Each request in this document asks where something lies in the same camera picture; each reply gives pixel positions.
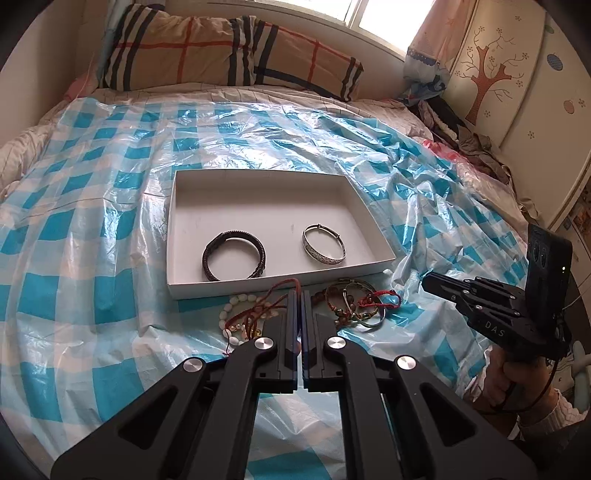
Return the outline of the right hand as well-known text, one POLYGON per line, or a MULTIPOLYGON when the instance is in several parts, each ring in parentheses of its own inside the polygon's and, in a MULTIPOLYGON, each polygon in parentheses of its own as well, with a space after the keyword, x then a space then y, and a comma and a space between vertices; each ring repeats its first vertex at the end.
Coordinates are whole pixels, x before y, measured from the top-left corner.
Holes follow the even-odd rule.
POLYGON ((499 346, 490 353, 483 395, 486 402, 501 412, 515 413, 523 425, 546 418, 558 403, 551 386, 550 371, 544 358, 520 363, 499 346))

